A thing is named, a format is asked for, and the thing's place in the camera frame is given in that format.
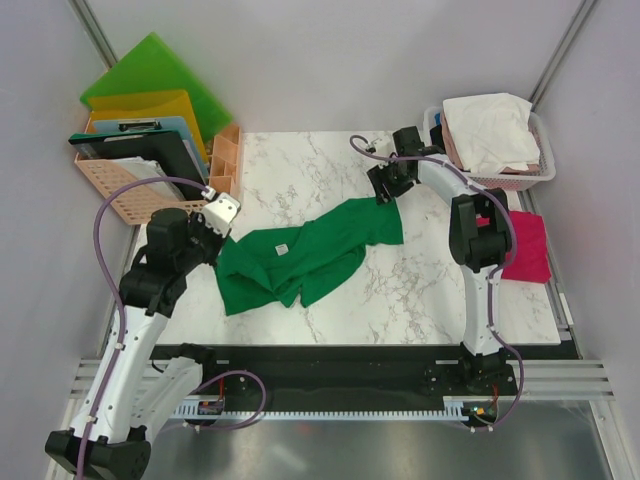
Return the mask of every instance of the green board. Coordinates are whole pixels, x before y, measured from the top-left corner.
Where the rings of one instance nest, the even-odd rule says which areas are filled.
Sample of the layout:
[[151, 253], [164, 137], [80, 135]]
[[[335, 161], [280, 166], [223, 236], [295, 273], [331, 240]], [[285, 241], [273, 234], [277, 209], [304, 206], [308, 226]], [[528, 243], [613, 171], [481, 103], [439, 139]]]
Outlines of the green board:
[[207, 142], [231, 123], [231, 114], [156, 34], [149, 34], [80, 97], [89, 98], [160, 90], [186, 90], [202, 139]]

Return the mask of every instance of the marble table top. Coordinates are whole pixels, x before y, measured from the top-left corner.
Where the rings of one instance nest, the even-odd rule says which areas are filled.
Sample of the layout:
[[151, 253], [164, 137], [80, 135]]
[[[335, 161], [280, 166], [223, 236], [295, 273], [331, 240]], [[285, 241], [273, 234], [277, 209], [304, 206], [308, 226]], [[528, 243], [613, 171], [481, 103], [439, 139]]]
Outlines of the marble table top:
[[[244, 136], [242, 211], [236, 240], [254, 229], [300, 225], [349, 198], [373, 196], [365, 172], [376, 162], [349, 146], [351, 132]], [[387, 132], [366, 132], [388, 140]], [[517, 195], [510, 208], [520, 208]], [[159, 344], [361, 345], [458, 344], [465, 328], [462, 273], [449, 253], [449, 207], [414, 187], [398, 199], [405, 244], [367, 247], [364, 264], [309, 308], [271, 303], [227, 317], [211, 267], [187, 278], [188, 289]], [[146, 243], [144, 229], [138, 246]], [[516, 344], [560, 342], [544, 285], [505, 280], [500, 331]]]

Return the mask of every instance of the folded red cloth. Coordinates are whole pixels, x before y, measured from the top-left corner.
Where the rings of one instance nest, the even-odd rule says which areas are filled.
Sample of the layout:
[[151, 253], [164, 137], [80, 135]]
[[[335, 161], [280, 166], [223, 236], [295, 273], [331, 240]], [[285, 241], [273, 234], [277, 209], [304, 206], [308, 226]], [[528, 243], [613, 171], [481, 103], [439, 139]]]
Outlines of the folded red cloth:
[[[551, 278], [547, 251], [547, 232], [540, 215], [527, 212], [509, 212], [518, 238], [518, 254], [512, 265], [502, 273], [506, 280], [547, 283]], [[485, 225], [486, 219], [479, 219]]]

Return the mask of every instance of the plastic basket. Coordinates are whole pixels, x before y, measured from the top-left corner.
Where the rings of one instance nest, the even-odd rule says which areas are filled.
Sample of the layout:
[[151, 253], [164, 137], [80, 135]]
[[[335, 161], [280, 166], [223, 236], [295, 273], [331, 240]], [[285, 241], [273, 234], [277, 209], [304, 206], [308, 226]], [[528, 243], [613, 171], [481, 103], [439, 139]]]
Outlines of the plastic basket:
[[[213, 168], [214, 163], [219, 167], [218, 169]], [[111, 160], [88, 160], [76, 155], [74, 164], [105, 198], [118, 188], [137, 180], [127, 170]], [[211, 165], [209, 185], [218, 192], [229, 193], [240, 200], [242, 130], [239, 126], [231, 124], [213, 138]], [[148, 223], [151, 214], [161, 208], [182, 208], [187, 212], [192, 212], [199, 211], [206, 204], [205, 200], [171, 200], [158, 194], [148, 185], [141, 185], [129, 190], [111, 203], [118, 215], [129, 225]]]
[[[424, 114], [424, 142], [431, 144], [429, 130], [436, 126], [436, 115], [442, 114], [442, 107], [431, 107]], [[538, 182], [546, 182], [556, 176], [555, 161], [549, 144], [549, 136], [538, 115], [531, 112], [529, 117], [529, 129], [540, 149], [540, 171], [537, 173], [523, 174], [490, 174], [468, 173], [469, 178], [475, 180], [487, 188], [502, 188], [504, 190], [526, 190]]]

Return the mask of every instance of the orange basket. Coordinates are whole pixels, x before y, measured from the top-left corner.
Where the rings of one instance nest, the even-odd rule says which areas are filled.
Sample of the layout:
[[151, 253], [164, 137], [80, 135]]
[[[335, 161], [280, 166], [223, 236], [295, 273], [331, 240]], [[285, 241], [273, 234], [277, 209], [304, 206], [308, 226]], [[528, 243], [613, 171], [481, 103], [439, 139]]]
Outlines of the orange basket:
[[[94, 187], [107, 198], [118, 188], [135, 182], [137, 178], [111, 160], [89, 160], [76, 155], [75, 165]], [[231, 124], [213, 138], [210, 159], [209, 186], [218, 192], [230, 194], [241, 200], [242, 129]], [[149, 185], [141, 185], [116, 198], [111, 205], [129, 225], [148, 223], [151, 214], [162, 208], [182, 208], [188, 212], [199, 211], [207, 202], [176, 201], [156, 193]]]

